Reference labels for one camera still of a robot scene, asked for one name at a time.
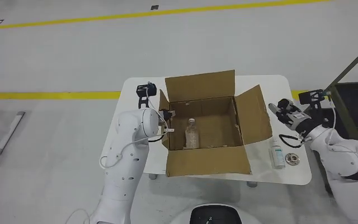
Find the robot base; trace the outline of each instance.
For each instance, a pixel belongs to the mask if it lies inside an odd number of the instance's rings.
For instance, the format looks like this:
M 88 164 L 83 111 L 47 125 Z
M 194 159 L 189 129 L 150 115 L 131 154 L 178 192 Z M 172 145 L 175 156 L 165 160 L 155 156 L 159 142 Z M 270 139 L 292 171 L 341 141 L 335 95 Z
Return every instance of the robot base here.
M 237 207 L 218 203 L 199 204 L 188 208 L 178 214 L 170 224 L 221 224 L 228 222 L 228 219 L 232 224 L 261 224 L 257 218 Z

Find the table leg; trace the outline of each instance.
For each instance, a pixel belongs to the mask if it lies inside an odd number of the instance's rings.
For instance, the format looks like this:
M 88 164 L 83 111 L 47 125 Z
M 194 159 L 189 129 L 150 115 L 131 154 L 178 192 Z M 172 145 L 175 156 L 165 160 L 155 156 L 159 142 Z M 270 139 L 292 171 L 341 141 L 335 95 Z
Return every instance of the table leg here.
M 158 174 L 149 174 L 149 178 L 151 180 L 155 180 L 157 178 Z
M 247 181 L 246 185 L 249 186 L 250 188 L 255 188 L 255 187 L 257 187 L 257 182 Z

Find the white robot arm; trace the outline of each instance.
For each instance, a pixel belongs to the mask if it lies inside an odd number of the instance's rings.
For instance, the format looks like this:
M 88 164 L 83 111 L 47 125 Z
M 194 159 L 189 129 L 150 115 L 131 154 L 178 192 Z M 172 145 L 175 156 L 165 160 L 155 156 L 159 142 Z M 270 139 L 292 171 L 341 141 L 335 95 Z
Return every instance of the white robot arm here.
M 319 153 L 337 204 L 352 223 L 358 223 L 358 141 L 343 139 L 335 129 L 316 124 L 290 100 L 282 99 L 278 106 L 268 107 Z
M 134 194 L 149 153 L 148 138 L 158 133 L 159 117 L 150 108 L 121 113 L 117 138 L 107 155 L 105 186 L 91 223 L 130 224 Z

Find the cardboard box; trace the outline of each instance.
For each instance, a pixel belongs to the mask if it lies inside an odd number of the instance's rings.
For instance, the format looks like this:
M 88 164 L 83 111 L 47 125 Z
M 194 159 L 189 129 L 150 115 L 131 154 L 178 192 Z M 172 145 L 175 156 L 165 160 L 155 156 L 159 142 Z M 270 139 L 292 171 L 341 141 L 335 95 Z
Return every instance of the cardboard box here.
M 244 145 L 272 136 L 260 86 L 234 96 L 234 70 L 171 77 L 165 82 L 168 100 L 160 90 L 159 109 L 176 112 L 168 123 L 175 131 L 162 139 L 169 150 L 167 176 L 250 174 Z M 197 149 L 184 149 L 189 118 L 195 118 L 199 130 Z

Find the white table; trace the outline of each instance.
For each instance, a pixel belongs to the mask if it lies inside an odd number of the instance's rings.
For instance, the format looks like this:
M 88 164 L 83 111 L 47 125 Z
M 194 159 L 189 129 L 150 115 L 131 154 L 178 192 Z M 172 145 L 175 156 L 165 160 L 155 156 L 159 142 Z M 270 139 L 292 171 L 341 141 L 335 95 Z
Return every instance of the white table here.
M 136 87 L 138 85 L 146 84 L 148 81 L 156 84 L 157 89 L 162 89 L 167 96 L 166 85 L 164 77 L 160 78 L 129 78 L 125 81 L 121 96 L 118 100 L 116 110 L 111 122 L 111 126 L 103 147 L 102 156 L 107 154 L 113 138 L 116 136 L 115 123 L 118 114 L 127 110 L 135 110 L 138 108 L 138 96 L 136 95 Z M 255 85 L 260 84 L 263 98 L 266 106 L 270 102 L 277 104 L 282 98 L 292 100 L 291 90 L 288 80 L 280 75 L 264 75 L 264 76 L 236 76 L 235 77 L 235 95 L 239 95 Z M 156 108 L 159 106 L 159 94 L 150 97 L 150 100 Z M 267 107 L 268 114 L 271 120 L 272 133 L 274 136 L 279 134 L 289 134 L 291 136 L 298 136 L 295 131 L 289 130 L 285 125 L 280 123 L 277 117 L 270 112 Z M 217 178 L 229 180 L 244 180 L 254 182 L 269 182 L 279 184 L 295 184 L 305 185 L 311 180 L 312 174 L 308 164 L 307 154 L 304 146 L 300 148 L 290 148 L 281 142 L 281 147 L 284 154 L 289 152 L 296 153 L 300 158 L 300 164 L 297 166 L 290 166 L 286 164 L 286 168 L 282 170 L 275 170 L 272 168 L 269 148 L 270 140 L 246 145 L 247 157 L 250 162 L 252 175 L 245 174 L 215 174 L 215 175 L 200 175 L 195 177 L 200 178 Z M 150 143 L 149 155 L 145 165 L 144 172 L 148 174 L 165 174 L 167 162 L 167 149 L 161 142 Z

